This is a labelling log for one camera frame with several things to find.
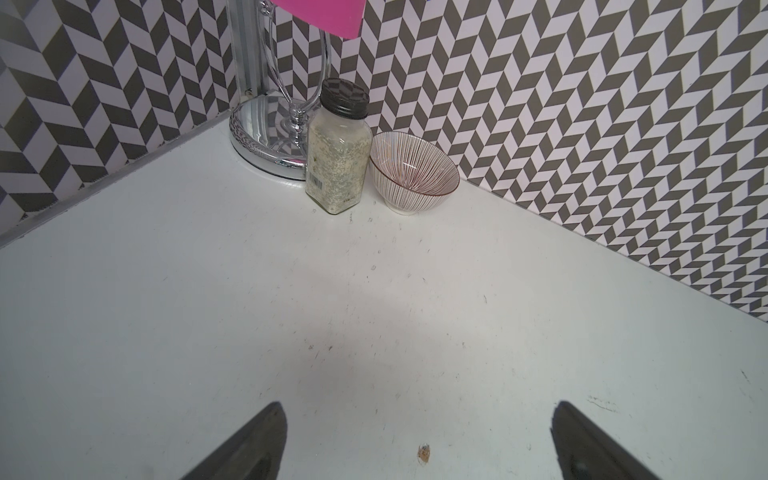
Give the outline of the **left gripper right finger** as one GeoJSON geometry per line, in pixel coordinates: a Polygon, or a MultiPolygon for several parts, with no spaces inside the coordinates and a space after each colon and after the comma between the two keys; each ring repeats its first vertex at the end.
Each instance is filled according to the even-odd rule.
{"type": "Polygon", "coordinates": [[[556,406],[550,432],[564,479],[659,479],[568,401],[556,406]]]}

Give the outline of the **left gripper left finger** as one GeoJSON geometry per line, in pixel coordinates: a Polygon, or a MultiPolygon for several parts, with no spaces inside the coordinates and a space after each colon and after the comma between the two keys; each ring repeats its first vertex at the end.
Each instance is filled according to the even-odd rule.
{"type": "Polygon", "coordinates": [[[272,402],[182,477],[193,479],[270,479],[278,477],[288,423],[280,402],[272,402]]]}

